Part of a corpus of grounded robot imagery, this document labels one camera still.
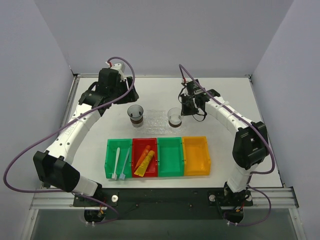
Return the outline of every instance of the gray wall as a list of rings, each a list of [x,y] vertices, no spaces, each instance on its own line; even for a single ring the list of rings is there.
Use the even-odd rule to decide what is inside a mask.
[[[146,75],[252,74],[293,0],[35,0],[74,73],[111,56]]]
[[[320,1],[295,0],[253,74],[278,167],[320,239]]]
[[[1,0],[0,175],[24,148],[61,123],[72,73],[33,0]],[[36,149],[43,150],[49,142]],[[32,157],[21,157],[9,173],[15,187],[39,186]],[[0,182],[1,239],[20,239],[33,194]]]

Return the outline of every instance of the red plastic tray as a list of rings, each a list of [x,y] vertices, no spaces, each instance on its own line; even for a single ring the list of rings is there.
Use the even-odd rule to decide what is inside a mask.
[[[131,171],[133,178],[141,178],[135,175],[135,166],[146,148],[150,145],[152,151],[154,151],[154,156],[147,167],[143,178],[154,178],[158,177],[158,148],[156,138],[133,138],[132,139],[132,161],[131,161]]]

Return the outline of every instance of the white table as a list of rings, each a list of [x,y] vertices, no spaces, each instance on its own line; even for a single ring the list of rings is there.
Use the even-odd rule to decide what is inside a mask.
[[[97,78],[80,78],[71,113],[89,85]],[[215,89],[231,106],[254,122],[261,121],[259,110],[247,78],[200,78],[206,89]],[[173,107],[181,107],[178,94],[182,88],[180,78],[139,77],[135,88],[139,100],[135,103],[112,105],[102,118],[91,128],[81,143],[72,166],[83,176],[96,181],[104,188],[215,188],[223,187],[235,164],[232,156],[234,137],[215,118],[208,115],[204,122],[197,122],[192,116],[184,117],[180,128],[171,128],[166,119]],[[127,109],[139,104],[144,109],[144,124],[134,128],[127,115]],[[206,136],[211,157],[211,172],[208,176],[131,178],[125,181],[106,179],[105,159],[108,139],[157,138]],[[264,159],[257,171],[271,168],[270,156]],[[254,175],[252,187],[282,187],[276,167],[268,175]]]

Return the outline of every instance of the yellow plastic tray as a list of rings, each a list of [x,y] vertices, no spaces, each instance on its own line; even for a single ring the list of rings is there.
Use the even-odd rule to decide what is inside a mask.
[[[183,136],[183,158],[185,176],[209,175],[211,160],[205,136]]]

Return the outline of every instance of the green plastic tray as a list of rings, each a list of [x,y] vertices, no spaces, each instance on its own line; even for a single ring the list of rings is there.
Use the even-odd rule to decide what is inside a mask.
[[[115,163],[116,163],[116,153],[117,148],[120,148],[120,155],[118,164],[115,170]],[[126,156],[128,149],[130,148],[129,157],[125,163]],[[112,174],[117,174],[117,178],[119,178],[122,168],[124,167],[123,173],[125,174],[125,178],[132,178],[131,173],[131,152],[132,152],[132,139],[108,139],[107,146],[106,146],[106,156],[105,156],[105,176],[107,179],[111,179]]]
[[[181,177],[185,162],[181,137],[158,137],[158,176]]]

